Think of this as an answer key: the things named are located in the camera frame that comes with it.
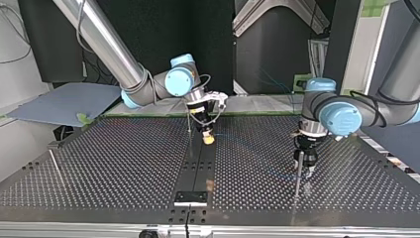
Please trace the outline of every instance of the metal rod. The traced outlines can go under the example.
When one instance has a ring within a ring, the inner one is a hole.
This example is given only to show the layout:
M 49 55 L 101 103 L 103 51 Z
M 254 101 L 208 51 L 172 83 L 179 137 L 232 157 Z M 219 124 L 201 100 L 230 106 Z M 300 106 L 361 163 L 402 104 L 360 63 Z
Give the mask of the metal rod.
M 53 0 L 70 23 L 77 28 L 82 0 Z M 99 5 L 86 0 L 80 34 L 109 68 L 123 88 L 133 88 L 146 80 L 147 74 L 129 52 Z
M 300 181 L 302 178 L 303 155 L 304 155 L 303 152 L 299 153 L 299 161 L 297 164 L 296 191 L 294 193 L 295 198 L 299 198 Z

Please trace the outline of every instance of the metal stick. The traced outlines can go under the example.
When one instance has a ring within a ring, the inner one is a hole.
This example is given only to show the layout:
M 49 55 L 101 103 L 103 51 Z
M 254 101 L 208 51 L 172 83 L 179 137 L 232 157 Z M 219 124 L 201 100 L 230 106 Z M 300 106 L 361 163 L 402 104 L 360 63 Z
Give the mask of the metal stick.
M 303 152 L 299 153 L 299 161 L 297 164 L 297 180 L 296 180 L 296 191 L 294 193 L 295 198 L 299 197 L 300 180 L 302 178 L 302 166 L 303 166 Z

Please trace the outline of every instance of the light gray surface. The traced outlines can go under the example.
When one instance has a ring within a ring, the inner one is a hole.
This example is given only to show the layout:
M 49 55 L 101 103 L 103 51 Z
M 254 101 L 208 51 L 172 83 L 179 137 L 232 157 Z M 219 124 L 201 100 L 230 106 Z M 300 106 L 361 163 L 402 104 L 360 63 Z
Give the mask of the light gray surface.
M 95 83 L 69 83 L 7 114 L 26 121 L 82 127 L 77 118 L 83 113 L 94 119 L 105 111 L 119 96 L 120 87 Z
M 250 95 L 231 96 L 227 100 L 225 112 L 293 112 L 301 110 L 303 94 L 290 95 Z M 168 115 L 185 113 L 186 108 L 181 98 L 167 98 L 159 101 L 157 105 L 150 104 L 143 108 L 130 109 L 120 103 L 105 114 L 154 114 Z

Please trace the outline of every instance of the gray panel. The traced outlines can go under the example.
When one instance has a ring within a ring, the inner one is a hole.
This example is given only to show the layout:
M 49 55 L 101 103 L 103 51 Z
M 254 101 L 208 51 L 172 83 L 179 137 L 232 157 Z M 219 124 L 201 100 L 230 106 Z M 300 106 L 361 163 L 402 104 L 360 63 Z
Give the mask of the gray panel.
M 120 97 L 121 88 L 94 83 L 68 83 L 13 110 L 8 117 L 46 122 L 55 125 L 82 127 L 77 117 L 85 114 L 95 119 Z

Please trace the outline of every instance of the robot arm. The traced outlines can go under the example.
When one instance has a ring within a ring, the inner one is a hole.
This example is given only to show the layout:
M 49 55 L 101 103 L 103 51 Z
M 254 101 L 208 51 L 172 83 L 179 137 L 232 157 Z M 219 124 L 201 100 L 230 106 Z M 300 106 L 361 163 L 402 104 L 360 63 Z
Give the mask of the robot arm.
M 171 96 L 184 97 L 204 142 L 211 144 L 214 141 L 212 124 L 217 118 L 211 119 L 208 115 L 208 102 L 216 100 L 225 105 L 227 95 L 205 92 L 205 83 L 201 83 L 192 55 L 172 59 L 171 70 L 152 76 L 136 62 L 95 0 L 53 1 L 120 82 L 121 96 L 128 107 L 146 106 Z M 204 110 L 199 112 L 190 109 L 202 106 Z
M 414 21 L 376 97 L 337 95 L 332 79 L 308 81 L 296 136 L 295 160 L 314 167 L 316 147 L 331 134 L 347 137 L 361 126 L 397 126 L 420 121 L 420 24 Z

